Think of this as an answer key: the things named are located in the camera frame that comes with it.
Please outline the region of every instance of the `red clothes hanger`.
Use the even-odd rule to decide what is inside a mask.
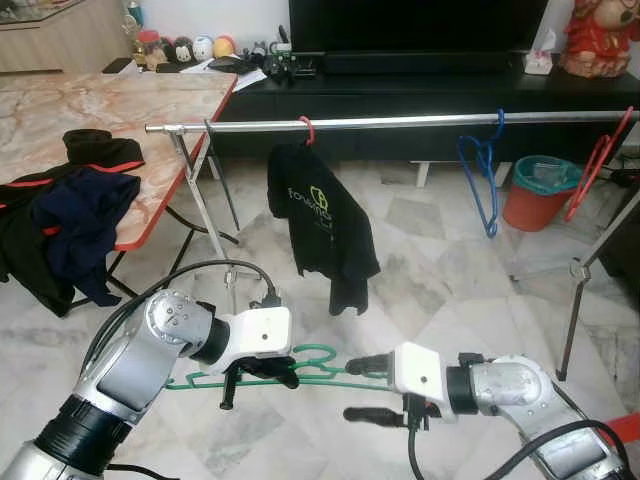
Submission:
[[[307,117],[302,115],[300,116],[300,118],[298,118],[298,121],[306,123],[307,127],[309,127],[309,138],[306,141],[306,145],[307,147],[310,147],[316,141],[316,131],[313,128],[313,125],[311,124],[311,120],[309,120]]]
[[[618,141],[618,137],[622,134],[625,127],[629,123],[631,119],[631,114],[633,113],[633,107],[627,108],[622,120],[618,124],[618,128],[616,129],[613,137],[609,135],[602,135],[598,141],[596,142],[596,146],[593,148],[591,152],[591,157],[589,158],[589,163],[584,168],[584,172],[582,174],[582,178],[580,179],[580,183],[578,184],[578,188],[576,189],[576,193],[573,194],[569,203],[569,211],[565,216],[565,221],[569,222],[576,214],[578,207],[584,201],[584,198],[589,193],[593,182],[595,182],[598,173],[602,169],[604,162],[607,161],[609,154],[611,153],[611,149],[615,146]]]

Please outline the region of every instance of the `black tv cabinet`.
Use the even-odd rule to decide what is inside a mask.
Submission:
[[[324,76],[292,84],[267,79],[235,93],[219,121],[312,120],[426,114],[624,110],[640,104],[640,81],[583,79],[555,69],[549,76],[526,75],[522,67],[499,74]],[[548,154],[584,163],[602,133],[615,123],[509,125],[496,162]],[[323,131],[316,149],[327,160],[456,160],[459,135],[490,136],[493,127],[438,127]],[[302,141],[305,134],[233,133],[216,135],[216,151],[229,157],[266,158],[272,146]]]

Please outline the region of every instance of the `marble table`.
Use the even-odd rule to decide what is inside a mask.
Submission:
[[[140,194],[117,227],[116,250],[142,246],[184,178],[183,160],[145,123],[217,118],[236,76],[29,75],[0,78],[0,184],[67,161],[62,135],[77,128],[109,130],[137,140],[146,164],[131,172]],[[185,137],[198,146],[198,136]]]

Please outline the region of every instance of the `marble floor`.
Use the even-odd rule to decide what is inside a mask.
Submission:
[[[228,253],[256,262],[274,277],[294,315],[296,344],[332,345],[341,364],[411,340],[438,350],[451,364],[460,351],[489,357],[522,353],[554,371],[567,312],[566,266],[595,239],[597,222],[591,217],[601,214],[597,205],[587,206],[571,226],[557,221],[544,232],[523,234],[502,224],[498,237],[489,240],[457,167],[432,166],[423,190],[413,187],[413,165],[331,167],[369,214],[382,266],[370,281],[370,306],[361,316],[347,310],[331,317],[329,281],[297,275],[287,224],[267,208],[264,162],[226,164],[241,222],[241,245],[227,244]],[[202,189],[218,226],[235,233],[220,185],[204,180]],[[180,189],[172,204],[197,220],[187,189]],[[144,248],[127,255],[118,275],[142,290],[167,272],[185,235],[163,216]],[[185,263],[212,256],[208,239],[198,236]],[[640,320],[624,289],[600,266],[594,272],[564,388],[588,415],[608,420],[640,408]],[[229,311],[222,273],[202,270],[174,287]],[[263,292],[261,284],[240,280],[240,307]],[[19,442],[37,435],[56,414],[89,341],[111,310],[85,306],[56,319],[15,282],[1,286],[0,302],[1,470]],[[185,360],[175,374],[196,369]],[[406,431],[342,419],[348,406],[399,410],[401,400],[393,394],[252,387],[239,389],[231,412],[218,408],[220,399],[220,390],[163,392],[116,460],[182,479],[412,478]],[[472,416],[454,425],[432,421],[431,430],[418,435],[417,452],[425,478],[465,480],[493,472],[519,445],[506,420]],[[640,448],[631,449],[640,473]],[[141,477],[107,472],[106,478]],[[526,460],[508,478],[542,476]]]

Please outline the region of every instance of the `white wall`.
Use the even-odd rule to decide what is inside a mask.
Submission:
[[[278,25],[289,32],[288,0],[138,0],[145,28],[177,37],[231,35],[239,50],[254,41],[277,39]]]

